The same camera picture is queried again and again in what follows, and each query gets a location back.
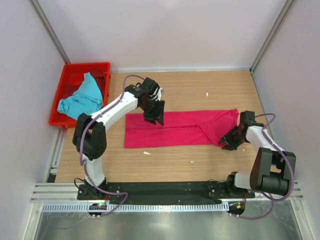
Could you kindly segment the aluminium front rail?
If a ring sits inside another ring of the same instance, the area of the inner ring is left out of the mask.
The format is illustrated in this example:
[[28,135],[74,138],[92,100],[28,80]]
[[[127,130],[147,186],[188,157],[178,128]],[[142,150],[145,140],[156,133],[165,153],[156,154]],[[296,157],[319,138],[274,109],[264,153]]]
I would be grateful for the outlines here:
[[98,190],[76,179],[72,183],[37,183],[31,201],[81,202],[110,200],[126,205],[218,204],[232,200],[265,200],[265,196],[225,181],[109,182]]

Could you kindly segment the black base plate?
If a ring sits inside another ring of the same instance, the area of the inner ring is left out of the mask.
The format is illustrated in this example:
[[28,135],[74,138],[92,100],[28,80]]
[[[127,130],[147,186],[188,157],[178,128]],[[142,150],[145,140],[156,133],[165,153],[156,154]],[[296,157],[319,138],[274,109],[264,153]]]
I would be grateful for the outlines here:
[[232,188],[225,181],[180,182],[109,182],[101,187],[106,192],[128,193],[125,205],[211,205],[222,199],[253,199],[255,194]]

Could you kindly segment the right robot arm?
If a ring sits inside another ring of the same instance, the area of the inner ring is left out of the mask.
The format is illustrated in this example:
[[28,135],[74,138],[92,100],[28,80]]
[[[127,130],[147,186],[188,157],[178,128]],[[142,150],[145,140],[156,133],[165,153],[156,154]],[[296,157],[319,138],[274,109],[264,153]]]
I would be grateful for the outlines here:
[[296,155],[280,147],[269,135],[267,126],[256,121],[253,111],[240,113],[235,125],[219,141],[223,150],[235,151],[243,143],[250,143],[256,157],[250,173],[232,172],[227,177],[225,192],[237,198],[244,190],[260,192],[267,198],[280,202],[286,200],[294,188]]

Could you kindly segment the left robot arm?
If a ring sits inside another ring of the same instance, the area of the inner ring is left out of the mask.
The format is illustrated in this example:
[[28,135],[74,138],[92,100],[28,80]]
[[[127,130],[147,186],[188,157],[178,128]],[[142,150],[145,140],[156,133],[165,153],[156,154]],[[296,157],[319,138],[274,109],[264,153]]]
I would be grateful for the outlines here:
[[137,84],[124,84],[121,94],[102,109],[88,115],[82,113],[74,130],[72,143],[79,153],[79,163],[84,167],[85,178],[78,186],[78,200],[101,200],[110,195],[103,171],[102,155],[107,149],[107,132],[123,116],[140,108],[143,120],[164,125],[165,101],[163,88],[146,77]]

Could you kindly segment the left aluminium corner post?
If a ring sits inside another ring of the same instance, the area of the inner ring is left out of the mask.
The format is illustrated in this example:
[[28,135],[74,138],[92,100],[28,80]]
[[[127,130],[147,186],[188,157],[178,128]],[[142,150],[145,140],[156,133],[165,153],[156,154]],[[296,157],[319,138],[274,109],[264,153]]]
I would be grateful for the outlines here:
[[55,46],[56,50],[58,51],[59,55],[61,56],[62,60],[65,64],[70,64],[71,61],[63,48],[55,30],[53,29],[49,19],[47,18],[43,8],[41,7],[38,0],[30,0],[30,4],[32,5],[37,17],[39,18],[41,24],[43,25],[45,31],[49,35],[53,45]]

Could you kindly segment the red plastic bin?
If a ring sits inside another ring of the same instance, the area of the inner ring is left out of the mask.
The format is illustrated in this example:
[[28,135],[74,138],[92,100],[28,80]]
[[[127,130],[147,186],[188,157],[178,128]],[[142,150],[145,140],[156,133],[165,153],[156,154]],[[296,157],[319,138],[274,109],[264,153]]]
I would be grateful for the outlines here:
[[107,104],[110,63],[77,63],[63,67],[49,124],[68,129],[82,113],[92,114]]

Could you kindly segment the aluminium corner post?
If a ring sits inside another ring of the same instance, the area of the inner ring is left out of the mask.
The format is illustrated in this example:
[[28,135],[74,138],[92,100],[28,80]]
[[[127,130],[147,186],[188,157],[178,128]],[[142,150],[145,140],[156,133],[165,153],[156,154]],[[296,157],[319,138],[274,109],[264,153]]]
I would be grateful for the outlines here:
[[38,0],[30,0],[30,4],[32,5],[37,17],[39,18],[41,24],[43,25],[45,31],[49,35],[53,45],[55,46],[56,50],[58,51],[59,55],[61,56],[62,60],[65,64],[70,64],[71,61],[63,48],[55,30],[53,29],[49,19],[47,18],[43,8],[41,7]]
[[266,51],[268,50],[268,48],[272,44],[272,41],[274,40],[274,38],[278,34],[279,30],[281,29],[281,26],[285,22],[285,19],[288,17],[288,15],[289,15],[291,9],[293,8],[293,6],[295,5],[295,3],[296,3],[296,0],[286,0],[284,2],[279,14],[277,15],[270,31],[268,32],[262,46],[260,47],[252,65],[249,69],[251,75],[254,74],[254,71],[256,70],[260,61],[262,60],[263,56],[265,55]]

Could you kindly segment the turquoise t-shirt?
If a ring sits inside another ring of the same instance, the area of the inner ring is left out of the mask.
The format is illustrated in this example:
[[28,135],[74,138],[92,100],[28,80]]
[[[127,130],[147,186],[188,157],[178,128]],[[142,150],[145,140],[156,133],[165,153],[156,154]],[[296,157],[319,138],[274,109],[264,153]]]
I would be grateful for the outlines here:
[[58,102],[57,111],[74,120],[81,114],[91,115],[103,106],[103,95],[100,88],[91,75],[87,72],[79,88],[69,97],[63,98]]

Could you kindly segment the pink t-shirt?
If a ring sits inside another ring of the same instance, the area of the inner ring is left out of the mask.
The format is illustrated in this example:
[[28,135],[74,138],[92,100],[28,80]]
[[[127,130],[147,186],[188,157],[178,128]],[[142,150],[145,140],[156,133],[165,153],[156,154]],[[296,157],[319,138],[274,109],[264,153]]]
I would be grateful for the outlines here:
[[164,125],[143,120],[141,113],[125,116],[124,147],[126,149],[173,146],[214,145],[222,147],[220,139],[238,121],[235,109],[169,111],[164,113]]

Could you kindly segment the right aluminium corner post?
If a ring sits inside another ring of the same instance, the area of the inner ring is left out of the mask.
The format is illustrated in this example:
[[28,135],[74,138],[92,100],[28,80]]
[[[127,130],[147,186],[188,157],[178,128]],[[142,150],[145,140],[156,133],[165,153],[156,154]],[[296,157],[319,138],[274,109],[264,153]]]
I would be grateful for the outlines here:
[[277,15],[270,31],[268,32],[262,46],[260,47],[252,65],[249,69],[251,75],[254,74],[254,71],[256,70],[260,61],[262,60],[263,56],[265,55],[266,51],[268,50],[268,48],[272,44],[272,41],[274,40],[274,38],[278,34],[279,30],[281,29],[281,26],[285,22],[285,19],[288,17],[288,15],[289,15],[291,9],[293,8],[293,6],[295,5],[295,3],[296,3],[296,0],[286,0],[284,2],[279,14]]

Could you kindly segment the right round black connector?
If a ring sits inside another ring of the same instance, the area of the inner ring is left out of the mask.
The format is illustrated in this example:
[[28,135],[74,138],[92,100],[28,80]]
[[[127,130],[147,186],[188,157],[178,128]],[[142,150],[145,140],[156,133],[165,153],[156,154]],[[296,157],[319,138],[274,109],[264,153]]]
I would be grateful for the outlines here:
[[228,204],[228,215],[239,218],[245,211],[246,204],[244,202],[231,202]]

